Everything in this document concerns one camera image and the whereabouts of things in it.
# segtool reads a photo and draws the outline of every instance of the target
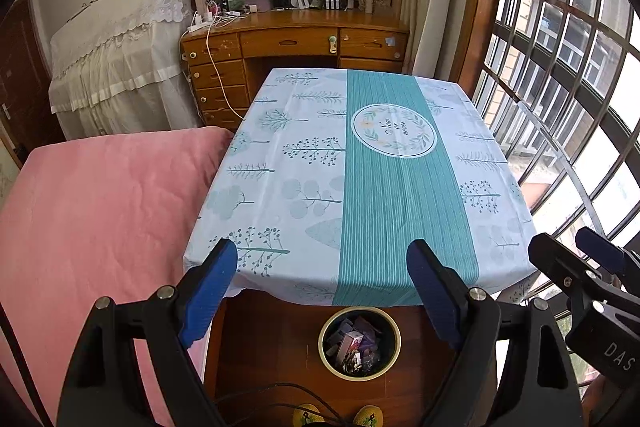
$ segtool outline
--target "desk drawer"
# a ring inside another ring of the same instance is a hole
[[[196,98],[198,99],[198,105],[202,111],[211,109],[225,109],[227,108],[225,101],[226,98],[231,104],[231,107],[249,107],[249,96],[246,93],[245,86],[232,86],[225,87],[225,92],[222,92],[221,87],[209,87],[209,89],[196,89]]]
[[[337,28],[275,28],[242,32],[242,56],[334,55],[329,37],[337,38]]]
[[[190,66],[198,64],[210,64],[209,54],[207,53],[206,36],[187,41],[182,44],[184,57]],[[238,42],[237,33],[229,33],[226,35],[210,35],[209,49],[211,57],[218,63],[219,60],[231,60],[232,58],[240,58],[240,43]]]
[[[373,58],[340,58],[341,70],[384,71],[402,73],[402,62],[397,60],[375,60]]]
[[[340,56],[402,60],[406,34],[378,30],[340,30]]]
[[[242,116],[246,115],[246,109],[236,109],[236,112]],[[225,129],[237,129],[242,121],[230,109],[203,111],[202,116],[205,124]]]
[[[242,60],[228,60],[216,62],[216,68],[220,73],[223,86],[244,86],[244,67]],[[196,89],[205,87],[220,87],[220,80],[216,68],[211,63],[189,68],[191,82]]]

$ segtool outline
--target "wooden floor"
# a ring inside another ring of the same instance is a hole
[[[347,421],[363,405],[382,408],[385,425],[417,425],[436,393],[453,359],[453,351],[436,337],[422,307],[385,309],[402,335],[400,356],[382,377],[368,382],[348,382],[332,375],[318,355],[318,334],[324,322],[339,308],[301,306],[277,300],[267,293],[245,290],[226,300],[220,356],[210,343],[205,387],[211,397],[288,381],[303,385],[327,401]],[[217,378],[215,361],[218,361]],[[232,423],[253,409],[270,403],[315,403],[302,391],[278,388],[238,397],[218,408]],[[288,427],[290,409],[282,407],[240,424]]]

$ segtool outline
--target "pink bedsheet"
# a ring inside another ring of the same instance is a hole
[[[54,422],[95,299],[146,299],[180,280],[184,248],[231,137],[204,127],[74,140],[31,153],[0,213],[0,301]],[[203,344],[190,350],[198,370]],[[156,421],[172,425],[142,351]],[[2,334],[0,364],[31,405]]]

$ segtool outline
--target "light blue tablecloth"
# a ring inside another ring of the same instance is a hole
[[[495,293],[534,268],[531,216],[456,84],[352,70],[273,70],[220,166],[184,263],[238,247],[230,295],[303,304],[419,304],[405,254],[425,239]]]

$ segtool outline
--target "circular logo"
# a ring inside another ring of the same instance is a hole
[[[351,131],[366,147],[386,156],[419,158],[436,147],[436,132],[421,114],[391,103],[375,103],[356,111]]]

